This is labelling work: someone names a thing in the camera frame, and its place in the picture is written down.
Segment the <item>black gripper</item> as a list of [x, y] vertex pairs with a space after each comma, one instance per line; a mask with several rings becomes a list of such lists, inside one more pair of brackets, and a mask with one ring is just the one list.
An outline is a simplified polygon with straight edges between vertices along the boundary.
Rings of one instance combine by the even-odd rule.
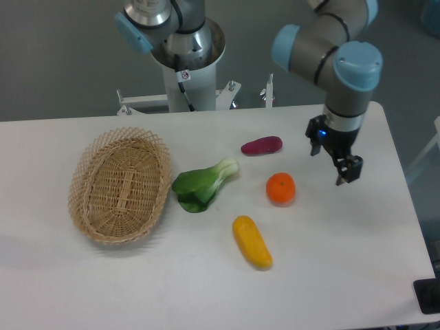
[[310, 119], [305, 135], [310, 139], [311, 156], [319, 154], [323, 147], [336, 162], [338, 170], [336, 185], [351, 183], [360, 178], [363, 159], [351, 152], [359, 129], [354, 131], [338, 131], [325, 122], [327, 117], [319, 115]]

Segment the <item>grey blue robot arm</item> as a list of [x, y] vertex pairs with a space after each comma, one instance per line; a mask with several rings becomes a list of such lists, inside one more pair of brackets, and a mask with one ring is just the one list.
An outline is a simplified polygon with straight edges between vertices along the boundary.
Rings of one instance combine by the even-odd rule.
[[[309, 27], [286, 25], [272, 43], [272, 59], [326, 93], [321, 115], [309, 121], [311, 154], [324, 149], [338, 182], [360, 177], [363, 160], [351, 152], [371, 96], [380, 81], [382, 55], [356, 36], [374, 20], [376, 1], [311, 1]], [[225, 49], [221, 28], [203, 1], [127, 1], [115, 16], [126, 42], [162, 66], [172, 112], [219, 108], [216, 65]]]

